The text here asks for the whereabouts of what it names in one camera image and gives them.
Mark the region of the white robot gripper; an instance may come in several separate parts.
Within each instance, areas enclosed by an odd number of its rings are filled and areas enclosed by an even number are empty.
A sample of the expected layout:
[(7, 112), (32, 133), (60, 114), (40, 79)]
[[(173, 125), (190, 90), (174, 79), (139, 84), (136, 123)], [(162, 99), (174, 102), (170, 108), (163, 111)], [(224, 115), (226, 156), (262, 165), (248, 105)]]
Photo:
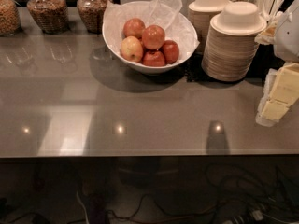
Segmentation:
[(266, 76), (256, 115), (256, 122), (265, 127), (279, 123), (299, 99), (299, 0), (279, 17), (274, 41), (275, 55), (287, 62)]

